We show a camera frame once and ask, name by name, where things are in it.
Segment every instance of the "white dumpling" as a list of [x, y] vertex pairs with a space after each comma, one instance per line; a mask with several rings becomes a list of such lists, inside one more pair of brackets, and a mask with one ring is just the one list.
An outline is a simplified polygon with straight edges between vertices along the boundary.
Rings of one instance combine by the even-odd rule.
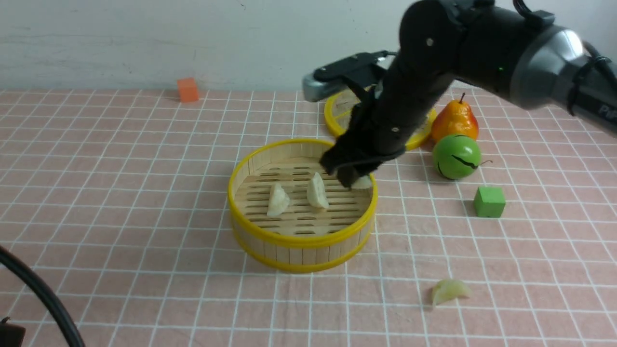
[[373, 186], [371, 177], [369, 175], [360, 177], [354, 184], [351, 185], [352, 189], [369, 189]]
[[276, 217], [289, 207], [289, 203], [291, 199], [289, 195], [283, 189], [280, 183], [275, 183], [270, 188], [270, 200], [268, 201], [268, 212], [266, 215], [268, 217]]
[[308, 203], [320, 209], [327, 209], [330, 207], [328, 198], [326, 197], [326, 187], [323, 184], [320, 174], [315, 172], [313, 178], [308, 181], [307, 187], [307, 199]]

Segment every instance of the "steamer basket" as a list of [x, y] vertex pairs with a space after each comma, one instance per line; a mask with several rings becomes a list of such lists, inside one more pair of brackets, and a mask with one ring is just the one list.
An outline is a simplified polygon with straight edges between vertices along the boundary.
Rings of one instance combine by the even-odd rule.
[[[256, 260], [287, 272], [326, 270], [359, 252], [375, 224], [377, 186], [345, 189], [319, 165], [332, 143], [316, 139], [284, 140], [247, 156], [228, 187], [236, 240]], [[327, 211], [309, 205], [310, 178], [320, 173], [330, 203]], [[267, 217], [270, 187], [280, 183], [291, 198], [287, 210]]]
[[[351, 108], [358, 102], [356, 95], [349, 89], [328, 98], [324, 107], [324, 118], [330, 134], [336, 138], [343, 135], [349, 126]], [[420, 147], [431, 136], [431, 126], [435, 118], [437, 118], [437, 111], [431, 109], [424, 125], [416, 130], [407, 141], [405, 145], [407, 151]]]

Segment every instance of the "black object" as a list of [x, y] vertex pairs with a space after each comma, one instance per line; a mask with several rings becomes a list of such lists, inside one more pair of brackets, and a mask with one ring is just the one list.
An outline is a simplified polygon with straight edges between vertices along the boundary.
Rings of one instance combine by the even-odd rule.
[[26, 329], [9, 323], [9, 320], [9, 317], [0, 320], [0, 346], [22, 347], [23, 338], [26, 336]]
[[572, 30], [555, 25], [553, 14], [513, 2], [516, 11], [495, 0], [417, 1], [402, 17], [400, 51], [387, 70], [373, 62], [382, 51], [341, 59], [305, 77], [309, 101], [341, 85], [360, 100], [347, 131], [321, 158], [326, 172], [337, 171], [340, 183], [350, 187], [400, 156], [454, 80], [526, 110], [556, 104], [617, 132], [615, 65]]
[[[41, 277], [39, 277], [34, 271], [32, 271], [26, 264], [24, 264], [19, 258], [15, 257], [8, 249], [0, 246], [0, 264], [6, 266], [13, 274], [19, 277], [31, 290], [34, 294], [41, 300], [41, 302], [45, 305], [47, 310], [51, 316], [56, 320], [62, 335], [65, 340], [67, 340], [69, 347], [85, 347], [83, 339], [81, 338], [81, 334], [70, 314], [60, 301], [60, 299], [54, 294], [54, 291], [43, 281]], [[7, 332], [7, 338], [16, 339], [16, 332], [21, 330], [16, 330], [18, 327], [11, 325]], [[19, 345], [0, 345], [2, 347], [19, 347]]]

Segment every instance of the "grid pattern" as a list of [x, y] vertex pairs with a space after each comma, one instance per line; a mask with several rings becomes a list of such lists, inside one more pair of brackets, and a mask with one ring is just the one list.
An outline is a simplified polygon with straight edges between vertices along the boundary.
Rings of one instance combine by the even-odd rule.
[[[467, 93], [482, 166], [457, 183], [429, 146], [377, 172], [375, 234], [335, 269], [275, 272], [233, 240], [236, 163], [290, 136], [331, 139], [300, 93], [0, 91], [0, 242], [56, 290], [89, 347], [617, 345], [617, 140], [557, 108]], [[479, 185], [501, 219], [474, 216]], [[438, 309], [456, 277], [470, 299]], [[0, 314], [25, 346], [62, 346], [0, 268]]]

